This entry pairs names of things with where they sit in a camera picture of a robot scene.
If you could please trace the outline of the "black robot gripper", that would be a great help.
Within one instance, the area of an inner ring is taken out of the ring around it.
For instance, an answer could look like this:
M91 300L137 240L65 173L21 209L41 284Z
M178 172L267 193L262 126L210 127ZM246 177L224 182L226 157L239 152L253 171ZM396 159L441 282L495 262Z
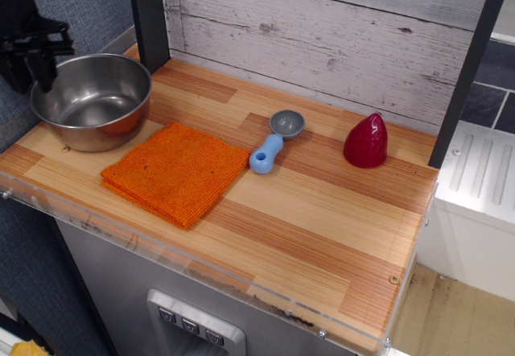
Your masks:
M45 93L57 77L56 57L74 53L69 25L43 17L35 0L1 0L1 75L17 93L31 74Z

